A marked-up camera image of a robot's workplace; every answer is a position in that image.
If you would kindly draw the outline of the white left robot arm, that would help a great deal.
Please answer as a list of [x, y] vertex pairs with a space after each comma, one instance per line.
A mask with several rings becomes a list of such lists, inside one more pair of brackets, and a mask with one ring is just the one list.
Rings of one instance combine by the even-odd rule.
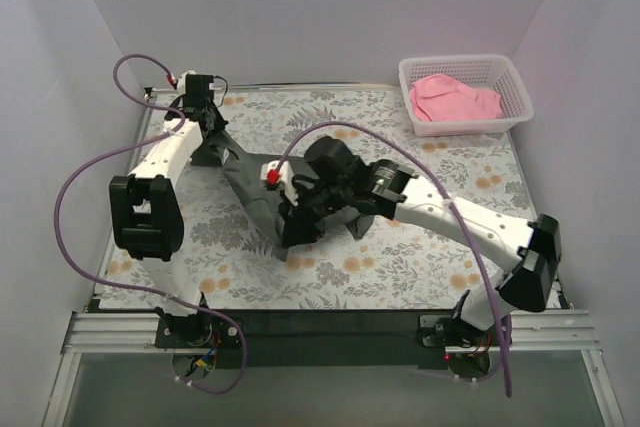
[[126, 176], [109, 184], [116, 245], [138, 261], [164, 300], [155, 312], [168, 333], [190, 346], [211, 337], [211, 317], [171, 301], [173, 297], [197, 306], [204, 301], [196, 283], [180, 265], [185, 225], [175, 185], [211, 128], [223, 127], [212, 93], [183, 94], [170, 105], [162, 133], [143, 160]]

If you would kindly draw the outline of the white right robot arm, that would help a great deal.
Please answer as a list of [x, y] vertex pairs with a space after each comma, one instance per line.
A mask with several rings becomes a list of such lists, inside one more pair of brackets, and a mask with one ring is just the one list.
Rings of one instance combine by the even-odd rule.
[[556, 219], [541, 215], [531, 221], [446, 196], [414, 169], [388, 159], [365, 163], [328, 136], [314, 142], [303, 161], [309, 176], [281, 160], [264, 165], [261, 173], [265, 184], [281, 194], [285, 245], [318, 240], [321, 221], [353, 208], [473, 247], [499, 268], [485, 287], [462, 295], [453, 311], [455, 322], [487, 331], [513, 311], [546, 309], [561, 258]]

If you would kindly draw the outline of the dark grey t shirt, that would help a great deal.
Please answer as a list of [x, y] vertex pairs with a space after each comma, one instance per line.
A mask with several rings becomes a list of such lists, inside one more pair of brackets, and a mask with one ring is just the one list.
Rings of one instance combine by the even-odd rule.
[[297, 221], [285, 215], [284, 198], [268, 190], [260, 179], [262, 166], [278, 160], [277, 155], [245, 151], [228, 132], [211, 136], [192, 156], [192, 164], [220, 168], [245, 213], [258, 230], [273, 244], [274, 256], [285, 261], [291, 247], [312, 244], [328, 231], [346, 228], [351, 236], [362, 239], [371, 228], [374, 217], [353, 207], [345, 207], [324, 217]]

